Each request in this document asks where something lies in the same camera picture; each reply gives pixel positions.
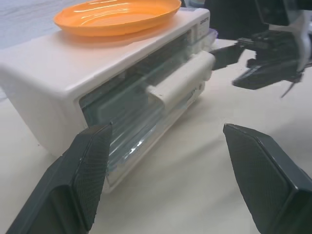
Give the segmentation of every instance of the toaster oven door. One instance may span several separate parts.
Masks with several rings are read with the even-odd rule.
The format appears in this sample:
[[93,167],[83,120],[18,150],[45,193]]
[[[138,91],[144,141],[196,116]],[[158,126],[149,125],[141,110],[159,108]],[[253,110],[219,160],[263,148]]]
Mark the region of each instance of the toaster oven door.
[[187,50],[175,55],[153,69],[145,70],[148,64],[139,62],[80,100],[89,127],[112,124],[105,180],[109,191],[172,125],[176,110],[183,113],[204,88],[214,57]]

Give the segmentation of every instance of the table surface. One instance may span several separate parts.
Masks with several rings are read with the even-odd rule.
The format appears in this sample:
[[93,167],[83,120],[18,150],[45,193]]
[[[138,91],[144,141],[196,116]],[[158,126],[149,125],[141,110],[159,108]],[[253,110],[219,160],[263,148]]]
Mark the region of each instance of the table surface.
[[[217,46],[229,44],[217,41]],[[312,70],[283,99],[289,83],[258,91],[231,86],[240,62],[215,71],[206,90],[109,195],[102,195],[90,234],[256,234],[237,186],[224,123],[271,135],[312,175]],[[9,100],[0,102],[0,233],[4,233],[55,160]]]

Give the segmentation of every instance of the orange bowl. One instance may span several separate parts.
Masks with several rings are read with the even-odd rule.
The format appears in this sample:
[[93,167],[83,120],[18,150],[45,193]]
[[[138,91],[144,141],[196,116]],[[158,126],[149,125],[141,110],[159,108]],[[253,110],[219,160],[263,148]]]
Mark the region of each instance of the orange bowl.
[[54,23],[79,36],[118,36],[163,24],[180,6],[180,0],[96,0],[64,8]]

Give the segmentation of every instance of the toaster oven handle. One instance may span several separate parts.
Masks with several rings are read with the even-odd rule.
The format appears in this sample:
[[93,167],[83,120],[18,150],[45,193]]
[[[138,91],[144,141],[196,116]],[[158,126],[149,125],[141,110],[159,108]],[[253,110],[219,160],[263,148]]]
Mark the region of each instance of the toaster oven handle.
[[211,76],[215,57],[201,51],[192,55],[192,58],[176,71],[170,74],[157,86],[149,85],[147,92],[160,99],[165,106],[165,111],[173,109],[192,90],[199,86],[203,80]]

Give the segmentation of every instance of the toaster oven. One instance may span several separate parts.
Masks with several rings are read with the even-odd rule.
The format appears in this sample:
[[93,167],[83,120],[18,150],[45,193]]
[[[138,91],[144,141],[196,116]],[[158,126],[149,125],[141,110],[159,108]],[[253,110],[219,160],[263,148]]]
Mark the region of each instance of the toaster oven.
[[209,20],[206,9],[181,8],[132,35],[34,39],[3,51],[0,86],[55,156],[84,129],[111,123],[110,192],[204,90],[215,61],[203,50]]

